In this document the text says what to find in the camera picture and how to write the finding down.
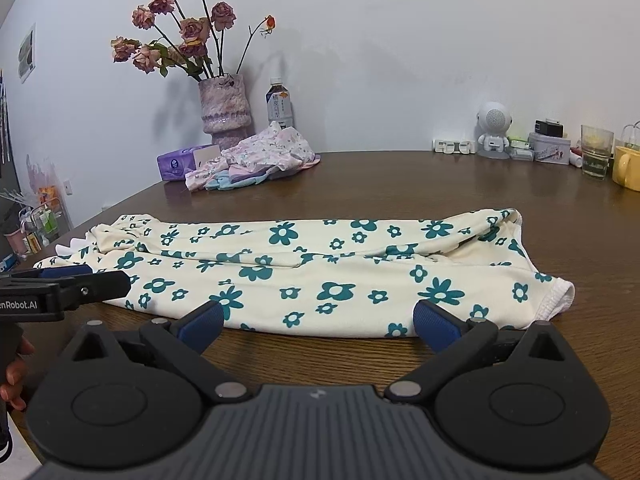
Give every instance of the glass cup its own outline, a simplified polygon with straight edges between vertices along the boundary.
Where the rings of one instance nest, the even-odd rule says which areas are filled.
[[[607,175],[609,167],[614,134],[608,130],[584,124],[580,130],[582,172],[603,179]]]

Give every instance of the hand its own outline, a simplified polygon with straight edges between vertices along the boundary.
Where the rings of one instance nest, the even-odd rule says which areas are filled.
[[[23,337],[18,347],[18,354],[30,355],[34,352],[33,345]],[[15,361],[8,365],[5,374],[7,382],[0,383],[0,397],[21,412],[27,407],[27,403],[20,396],[22,393],[22,380],[27,376],[27,363],[20,356],[17,356]],[[4,377],[0,376],[0,381],[4,381]]]

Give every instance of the picture on wall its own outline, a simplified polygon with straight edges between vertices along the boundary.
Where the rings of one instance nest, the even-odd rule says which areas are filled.
[[[33,72],[33,69],[36,68],[35,41],[36,26],[33,25],[27,36],[22,40],[20,51],[18,52],[18,75],[23,83],[29,77],[29,74]]]

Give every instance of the bouquet of dried flowers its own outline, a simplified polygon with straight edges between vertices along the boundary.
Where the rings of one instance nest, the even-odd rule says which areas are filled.
[[[222,65],[223,47],[225,44],[225,30],[233,27],[236,15],[232,7],[219,2],[213,7],[207,5],[207,0],[202,0],[206,16],[204,18],[187,18],[178,0],[151,0],[148,6],[139,6],[133,11],[132,21],[137,28],[148,30],[154,28],[160,34],[160,38],[148,44],[142,44],[138,40],[129,40],[121,36],[111,41],[113,47],[113,61],[123,62],[133,58],[133,65],[146,73],[160,70],[166,77],[168,69],[178,66],[187,75],[197,81],[203,78],[224,76]],[[169,37],[158,27],[156,17],[159,14],[170,14],[180,29],[182,42],[175,46]],[[249,39],[242,53],[242,58],[236,73],[244,61],[244,56],[249,48],[251,40],[256,32],[263,36],[271,34],[276,27],[276,20],[269,15],[264,18],[257,27],[249,27]],[[216,59],[213,61],[209,55],[207,41],[213,38],[216,46]]]

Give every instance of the pile of clothes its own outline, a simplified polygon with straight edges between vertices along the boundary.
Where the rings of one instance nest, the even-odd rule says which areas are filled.
[[[228,190],[289,176],[320,162],[320,156],[295,128],[282,129],[277,122],[259,134],[223,150],[219,157],[186,175],[190,191]]]

